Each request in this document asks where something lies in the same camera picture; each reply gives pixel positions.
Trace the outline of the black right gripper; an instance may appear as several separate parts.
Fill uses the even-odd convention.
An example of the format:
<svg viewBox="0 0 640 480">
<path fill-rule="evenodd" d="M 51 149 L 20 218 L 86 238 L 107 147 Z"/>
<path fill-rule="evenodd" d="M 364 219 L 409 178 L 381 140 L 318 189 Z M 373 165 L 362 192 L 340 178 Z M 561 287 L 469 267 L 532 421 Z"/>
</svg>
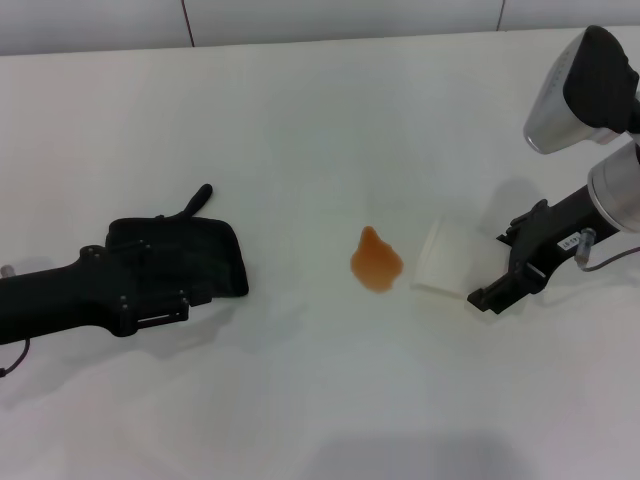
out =
<svg viewBox="0 0 640 480">
<path fill-rule="evenodd" d="M 564 246 L 563 242 L 587 228 L 595 231 L 597 242 L 615 234 L 615 227 L 598 211 L 587 186 L 553 206 L 546 199 L 538 201 L 497 237 L 511 247 L 508 272 L 488 287 L 470 293 L 467 301 L 481 312 L 500 314 L 522 298 L 539 293 L 545 278 L 575 254 L 576 246 Z"/>
</svg>

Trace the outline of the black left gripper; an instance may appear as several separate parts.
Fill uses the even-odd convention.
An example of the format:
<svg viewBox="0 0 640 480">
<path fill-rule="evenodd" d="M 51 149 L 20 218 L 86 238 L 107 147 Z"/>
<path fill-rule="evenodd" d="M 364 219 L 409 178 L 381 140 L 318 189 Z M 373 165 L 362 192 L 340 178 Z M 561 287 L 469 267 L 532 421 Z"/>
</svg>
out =
<svg viewBox="0 0 640 480">
<path fill-rule="evenodd" d="M 1 343 L 10 344 L 84 326 L 116 337 L 183 322 L 208 304 L 208 285 L 139 293 L 145 240 L 80 250 L 70 265 L 1 280 Z"/>
</svg>

